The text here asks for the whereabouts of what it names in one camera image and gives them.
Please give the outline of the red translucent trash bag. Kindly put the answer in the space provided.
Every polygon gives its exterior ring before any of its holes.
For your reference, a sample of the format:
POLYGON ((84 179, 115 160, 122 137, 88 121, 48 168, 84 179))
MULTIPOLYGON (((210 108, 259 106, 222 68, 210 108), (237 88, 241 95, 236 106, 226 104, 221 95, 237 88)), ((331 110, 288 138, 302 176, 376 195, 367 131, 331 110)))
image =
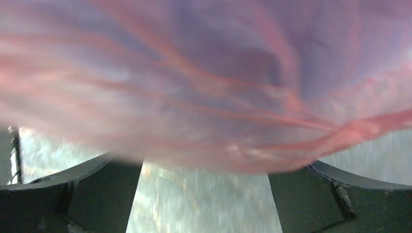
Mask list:
POLYGON ((412 126, 412 3, 3 0, 0 122, 125 161, 295 170, 412 126))

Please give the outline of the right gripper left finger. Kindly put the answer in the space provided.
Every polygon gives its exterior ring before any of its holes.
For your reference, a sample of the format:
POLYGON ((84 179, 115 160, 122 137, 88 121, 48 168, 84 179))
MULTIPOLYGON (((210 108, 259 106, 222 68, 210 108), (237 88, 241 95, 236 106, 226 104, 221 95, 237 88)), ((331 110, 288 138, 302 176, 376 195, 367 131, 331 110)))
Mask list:
POLYGON ((124 233, 142 164, 102 155, 27 184, 0 188, 3 233, 124 233))

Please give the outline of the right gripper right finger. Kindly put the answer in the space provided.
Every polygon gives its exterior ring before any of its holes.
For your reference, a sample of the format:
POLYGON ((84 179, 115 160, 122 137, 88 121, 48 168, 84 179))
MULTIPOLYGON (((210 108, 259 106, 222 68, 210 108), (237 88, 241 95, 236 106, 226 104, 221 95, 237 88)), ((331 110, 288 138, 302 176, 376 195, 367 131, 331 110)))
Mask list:
POLYGON ((317 161, 268 176, 285 233, 409 233, 412 188, 317 161))

